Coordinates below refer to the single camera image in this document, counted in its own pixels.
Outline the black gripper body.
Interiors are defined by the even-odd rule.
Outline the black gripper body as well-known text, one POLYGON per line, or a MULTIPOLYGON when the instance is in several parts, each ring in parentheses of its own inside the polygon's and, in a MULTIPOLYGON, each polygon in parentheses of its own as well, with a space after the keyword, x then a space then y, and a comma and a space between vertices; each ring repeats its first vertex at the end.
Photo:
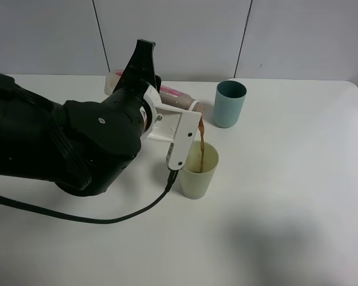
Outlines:
POLYGON ((152 112, 146 88, 119 88, 103 102, 53 103, 57 124, 84 161, 91 182, 82 190, 59 182, 68 194, 89 197, 106 192, 141 150, 141 136, 152 112))

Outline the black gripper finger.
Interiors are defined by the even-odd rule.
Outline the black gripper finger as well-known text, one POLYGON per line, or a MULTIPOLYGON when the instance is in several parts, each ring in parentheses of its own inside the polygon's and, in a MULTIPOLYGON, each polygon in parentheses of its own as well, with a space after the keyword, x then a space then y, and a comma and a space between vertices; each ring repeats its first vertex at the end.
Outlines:
POLYGON ((159 92, 161 78, 155 73, 155 43, 138 39, 135 50, 115 87, 118 97, 143 97, 149 86, 159 92))

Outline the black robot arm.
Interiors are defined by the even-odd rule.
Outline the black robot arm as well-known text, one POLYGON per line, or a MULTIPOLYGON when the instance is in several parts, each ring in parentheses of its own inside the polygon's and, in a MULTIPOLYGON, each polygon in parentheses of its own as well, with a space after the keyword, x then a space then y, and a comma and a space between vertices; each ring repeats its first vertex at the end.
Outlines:
POLYGON ((136 158, 152 122, 144 94, 160 85, 154 47, 137 41, 102 102, 57 104, 0 74, 0 175, 50 181, 78 197, 104 193, 136 158))

